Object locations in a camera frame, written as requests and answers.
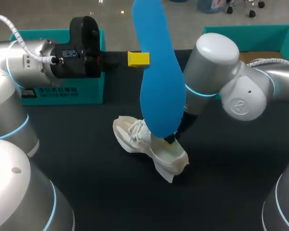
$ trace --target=white sneaker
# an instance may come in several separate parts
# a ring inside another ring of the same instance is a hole
[[[153,159],[156,170],[169,183],[188,163],[188,156],[179,142],[168,144],[154,137],[144,120],[119,116],[113,122],[114,134],[119,144],[129,153],[144,153]]]

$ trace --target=cable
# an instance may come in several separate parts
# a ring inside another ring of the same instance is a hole
[[[19,45],[24,49],[24,51],[27,53],[27,55],[29,55],[30,57],[32,57],[33,59],[35,59],[38,62],[41,62],[43,64],[57,64],[59,63],[59,59],[56,58],[55,56],[38,56],[36,54],[34,54],[31,50],[29,50],[29,48],[26,46],[23,38],[21,37],[21,35],[19,34],[18,30],[15,28],[14,24],[6,17],[0,15],[0,21],[3,21],[12,31],[12,33],[14,34],[15,38],[17,39]]]
[[[254,67],[254,66],[259,66],[262,64],[289,64],[288,60],[285,59],[276,59],[276,58],[272,58],[272,59],[255,59],[253,61],[251,61],[251,63],[247,64],[247,66],[250,67]]]

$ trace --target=black mat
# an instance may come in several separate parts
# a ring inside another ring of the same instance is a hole
[[[176,54],[184,68],[190,51]],[[103,105],[27,107],[41,143],[33,160],[74,208],[76,231],[262,231],[264,199],[289,162],[289,103],[252,122],[212,103],[181,138],[190,165],[168,184],[112,131],[118,115],[141,117],[141,81],[141,70],[120,70],[106,75]]]

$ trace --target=shoe insole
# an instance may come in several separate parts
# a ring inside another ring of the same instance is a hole
[[[141,111],[152,134],[165,138],[177,131],[183,117],[185,80],[161,0],[135,0],[132,15],[141,51],[150,53],[141,86]]]

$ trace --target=teal box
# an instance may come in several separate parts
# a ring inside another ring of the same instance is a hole
[[[69,42],[69,29],[20,30],[24,40],[53,39]],[[100,29],[101,50],[106,51],[104,32]],[[100,104],[103,102],[105,73],[100,78],[66,79],[57,88],[35,88],[36,98],[23,98],[23,105]]]
[[[279,51],[289,61],[289,25],[206,26],[203,33],[230,38],[240,52]]]

